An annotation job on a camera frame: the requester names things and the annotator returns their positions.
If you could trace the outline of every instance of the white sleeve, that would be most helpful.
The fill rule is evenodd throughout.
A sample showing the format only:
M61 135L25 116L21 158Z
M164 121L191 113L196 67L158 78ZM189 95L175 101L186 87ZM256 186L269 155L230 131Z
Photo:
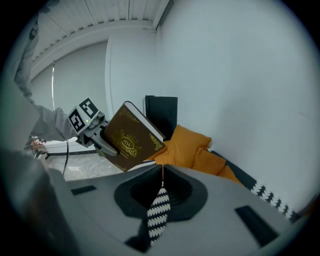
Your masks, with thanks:
M26 41L14 81L23 95L33 104L34 102L31 99L32 93L30 90L30 73L32 58L39 40L38 18L35 17L31 23L32 24L30 24L29 27L32 29L28 34L29 37ZM77 136L69 122L68 115L66 115L61 108L51 111L41 105L33 104L33 106L40 114L40 117L31 132L32 135L47 141L65 141Z
M41 105L33 105L40 114L31 134L46 141L66 141L77 137L68 115L58 107L51 111Z

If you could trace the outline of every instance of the book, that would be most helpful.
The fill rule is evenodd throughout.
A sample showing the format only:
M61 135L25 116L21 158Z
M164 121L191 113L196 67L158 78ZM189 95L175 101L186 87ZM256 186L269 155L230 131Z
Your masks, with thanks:
M115 113L103 136L118 152L116 156L103 156L123 172L165 147L163 134L130 101Z

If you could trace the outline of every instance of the white ceiling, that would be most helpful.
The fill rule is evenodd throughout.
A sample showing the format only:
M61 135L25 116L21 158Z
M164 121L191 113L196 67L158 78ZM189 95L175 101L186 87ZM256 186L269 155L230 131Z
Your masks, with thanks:
M119 21L150 21L157 28L168 0L60 0L38 17L39 42L33 59L38 59L62 39L98 24Z

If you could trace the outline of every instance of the zigzag pattern fabric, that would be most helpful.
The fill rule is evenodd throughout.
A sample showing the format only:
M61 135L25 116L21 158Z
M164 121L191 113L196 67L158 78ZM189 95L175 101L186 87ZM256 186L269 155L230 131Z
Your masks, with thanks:
M251 192L260 197L262 200L270 203L273 207L277 208L277 210L287 219L294 221L298 217L297 213L295 213L285 202L283 202L261 183L256 182L251 189Z
M145 166L152 166L155 164L156 164L156 161L154 161L154 160L146 160L146 161L143 161L143 163L137 164L136 166L132 167L131 169L128 170L128 172L145 167Z
M168 193L162 182L162 188L154 199L150 209L147 211L148 233L150 244L153 245L166 228L168 212L170 211L170 202Z

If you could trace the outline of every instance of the black rectangular hole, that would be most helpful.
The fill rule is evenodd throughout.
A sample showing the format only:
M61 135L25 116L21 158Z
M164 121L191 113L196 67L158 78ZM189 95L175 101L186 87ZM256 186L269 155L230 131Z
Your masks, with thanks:
M236 208L235 212L262 247L277 238L278 234L250 206Z
M77 195L87 193L96 189L97 188L95 186L89 185L89 186L82 186L82 187L71 189L71 192L74 196L77 196Z

